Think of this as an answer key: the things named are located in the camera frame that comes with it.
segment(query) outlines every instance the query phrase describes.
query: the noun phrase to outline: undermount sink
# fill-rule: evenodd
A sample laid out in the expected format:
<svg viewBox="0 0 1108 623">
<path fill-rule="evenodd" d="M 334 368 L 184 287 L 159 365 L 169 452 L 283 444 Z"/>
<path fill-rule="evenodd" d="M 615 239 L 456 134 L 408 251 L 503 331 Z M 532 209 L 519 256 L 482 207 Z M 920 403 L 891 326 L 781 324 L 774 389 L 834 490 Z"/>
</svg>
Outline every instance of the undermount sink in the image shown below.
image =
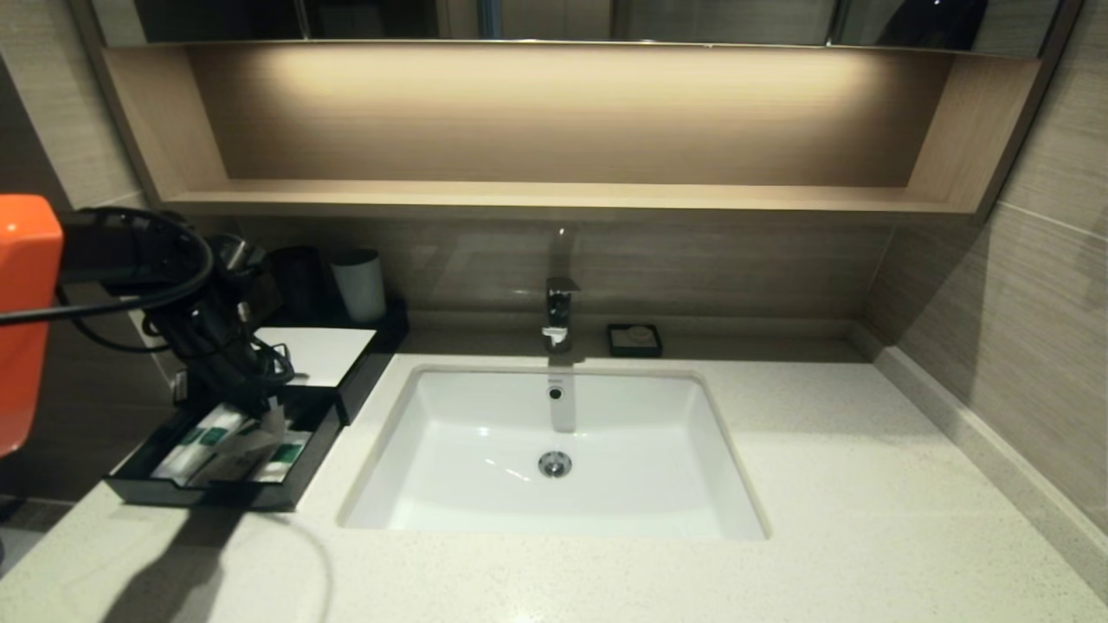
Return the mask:
<svg viewBox="0 0 1108 623">
<path fill-rule="evenodd" d="M 347 528 L 766 539 L 691 378 L 422 371 L 382 435 Z"/>
</svg>

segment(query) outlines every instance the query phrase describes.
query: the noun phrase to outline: faucet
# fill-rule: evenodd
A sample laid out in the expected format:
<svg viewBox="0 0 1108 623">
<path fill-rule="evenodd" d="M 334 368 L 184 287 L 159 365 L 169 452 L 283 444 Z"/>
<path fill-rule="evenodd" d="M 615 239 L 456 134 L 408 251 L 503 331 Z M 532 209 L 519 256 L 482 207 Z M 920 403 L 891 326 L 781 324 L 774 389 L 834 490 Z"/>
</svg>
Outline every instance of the faucet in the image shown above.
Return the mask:
<svg viewBox="0 0 1108 623">
<path fill-rule="evenodd" d="M 546 279 L 546 326 L 543 327 L 547 353 L 570 350 L 570 299 L 581 287 L 570 277 Z"/>
</svg>

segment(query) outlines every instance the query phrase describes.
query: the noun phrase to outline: white quartz countertop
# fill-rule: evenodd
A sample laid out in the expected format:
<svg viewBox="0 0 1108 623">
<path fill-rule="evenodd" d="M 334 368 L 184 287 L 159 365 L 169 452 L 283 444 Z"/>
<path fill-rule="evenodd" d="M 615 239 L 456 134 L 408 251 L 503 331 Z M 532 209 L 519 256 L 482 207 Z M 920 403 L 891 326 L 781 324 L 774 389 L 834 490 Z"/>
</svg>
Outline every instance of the white quartz countertop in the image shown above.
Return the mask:
<svg viewBox="0 0 1108 623">
<path fill-rule="evenodd" d="M 194 513 L 182 530 L 188 511 L 123 505 L 100 484 L 0 581 L 0 621 L 1108 621 L 970 460 L 875 368 L 849 361 L 577 365 L 698 375 L 767 541 L 340 528 L 414 368 L 546 366 L 398 355 L 297 512 Z"/>
</svg>

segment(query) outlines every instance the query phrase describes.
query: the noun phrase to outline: open shelf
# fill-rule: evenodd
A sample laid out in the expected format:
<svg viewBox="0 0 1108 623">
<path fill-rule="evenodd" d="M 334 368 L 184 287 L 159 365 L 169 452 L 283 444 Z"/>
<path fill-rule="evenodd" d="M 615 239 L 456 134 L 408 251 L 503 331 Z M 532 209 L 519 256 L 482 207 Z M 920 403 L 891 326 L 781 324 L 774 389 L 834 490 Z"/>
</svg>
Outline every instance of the open shelf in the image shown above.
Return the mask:
<svg viewBox="0 0 1108 623">
<path fill-rule="evenodd" d="M 93 51 L 152 203 L 184 214 L 965 217 L 1042 79 L 1038 60 L 878 49 Z"/>
</svg>

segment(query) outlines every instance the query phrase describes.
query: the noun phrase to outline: orange object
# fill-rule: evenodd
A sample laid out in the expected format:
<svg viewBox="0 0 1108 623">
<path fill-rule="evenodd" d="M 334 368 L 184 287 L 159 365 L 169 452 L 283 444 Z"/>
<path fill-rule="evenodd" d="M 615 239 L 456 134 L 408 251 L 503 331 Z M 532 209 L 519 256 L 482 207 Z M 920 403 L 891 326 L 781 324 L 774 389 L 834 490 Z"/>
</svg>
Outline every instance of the orange object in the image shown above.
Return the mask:
<svg viewBox="0 0 1108 623">
<path fill-rule="evenodd" d="M 0 313 L 50 307 L 62 228 L 47 200 L 0 195 Z M 31 431 L 48 323 L 0 327 L 0 457 Z"/>
</svg>

